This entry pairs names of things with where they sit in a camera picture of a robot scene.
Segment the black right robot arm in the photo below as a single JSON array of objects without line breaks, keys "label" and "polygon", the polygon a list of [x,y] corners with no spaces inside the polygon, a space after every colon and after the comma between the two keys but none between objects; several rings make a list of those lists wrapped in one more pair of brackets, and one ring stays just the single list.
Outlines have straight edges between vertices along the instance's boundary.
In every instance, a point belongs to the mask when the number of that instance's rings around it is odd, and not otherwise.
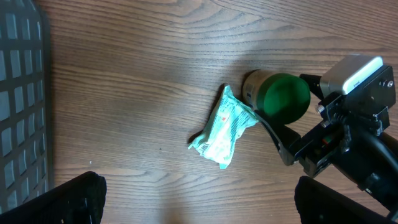
[{"label": "black right robot arm", "polygon": [[397,218],[397,140],[385,133],[389,108],[396,103],[393,68],[383,65],[347,95],[322,93],[320,77],[302,74],[319,97],[322,122],[305,136],[265,113],[254,113],[270,134],[287,166],[299,162],[316,177],[334,165]]}]

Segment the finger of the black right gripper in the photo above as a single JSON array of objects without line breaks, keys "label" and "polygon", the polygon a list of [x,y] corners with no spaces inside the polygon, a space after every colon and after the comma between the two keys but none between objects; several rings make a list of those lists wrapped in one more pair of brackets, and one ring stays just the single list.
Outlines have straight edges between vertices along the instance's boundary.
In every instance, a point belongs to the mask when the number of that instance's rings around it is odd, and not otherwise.
[{"label": "finger of the black right gripper", "polygon": [[308,75],[308,74],[300,74],[299,76],[303,79],[310,89],[310,91],[320,100],[324,99],[322,89],[320,86],[321,76],[318,75]]},{"label": "finger of the black right gripper", "polygon": [[263,111],[255,110],[254,114],[272,138],[282,162],[286,166],[291,166],[296,161],[295,148],[301,140],[299,133],[266,115]]}]

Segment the green capped bottle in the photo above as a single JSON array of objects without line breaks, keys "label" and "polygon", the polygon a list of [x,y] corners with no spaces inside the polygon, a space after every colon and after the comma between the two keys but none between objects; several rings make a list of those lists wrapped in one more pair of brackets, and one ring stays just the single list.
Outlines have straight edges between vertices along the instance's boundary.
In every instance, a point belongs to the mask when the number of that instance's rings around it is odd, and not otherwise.
[{"label": "green capped bottle", "polygon": [[242,87],[244,102],[282,124],[300,119],[307,111],[311,93],[308,84],[288,73],[254,70]]}]

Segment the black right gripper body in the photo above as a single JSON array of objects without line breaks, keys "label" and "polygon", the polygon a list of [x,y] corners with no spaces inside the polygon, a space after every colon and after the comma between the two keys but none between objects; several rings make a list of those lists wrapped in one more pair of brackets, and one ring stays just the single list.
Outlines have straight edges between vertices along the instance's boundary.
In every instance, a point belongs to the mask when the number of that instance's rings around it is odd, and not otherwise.
[{"label": "black right gripper body", "polygon": [[295,148],[310,177],[330,164],[349,178],[397,176],[397,143],[388,141],[389,109],[396,103],[393,69],[383,65],[347,95],[320,100],[321,123]]}]

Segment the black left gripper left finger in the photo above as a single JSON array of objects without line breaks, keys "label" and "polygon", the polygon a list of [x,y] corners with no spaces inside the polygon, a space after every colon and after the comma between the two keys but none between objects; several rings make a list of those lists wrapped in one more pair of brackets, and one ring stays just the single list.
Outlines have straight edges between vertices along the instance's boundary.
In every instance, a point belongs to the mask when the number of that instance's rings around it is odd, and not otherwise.
[{"label": "black left gripper left finger", "polygon": [[106,179],[85,172],[1,215],[7,223],[100,223],[106,201]]}]

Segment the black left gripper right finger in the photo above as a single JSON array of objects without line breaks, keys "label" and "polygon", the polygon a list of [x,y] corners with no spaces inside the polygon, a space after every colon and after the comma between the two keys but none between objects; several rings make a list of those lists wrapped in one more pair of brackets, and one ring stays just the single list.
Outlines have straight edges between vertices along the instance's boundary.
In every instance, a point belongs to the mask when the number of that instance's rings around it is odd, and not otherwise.
[{"label": "black left gripper right finger", "polygon": [[384,217],[307,176],[299,178],[294,200],[302,223],[351,224],[397,221],[397,207]]}]

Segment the teal tissue pack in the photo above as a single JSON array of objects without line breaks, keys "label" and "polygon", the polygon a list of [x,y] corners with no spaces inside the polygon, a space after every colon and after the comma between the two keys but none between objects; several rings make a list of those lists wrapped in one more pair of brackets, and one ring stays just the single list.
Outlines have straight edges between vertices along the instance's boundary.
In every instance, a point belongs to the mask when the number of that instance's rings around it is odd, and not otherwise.
[{"label": "teal tissue pack", "polygon": [[206,126],[188,148],[226,169],[232,161],[236,141],[246,128],[258,122],[252,109],[235,98],[231,87],[225,85]]}]

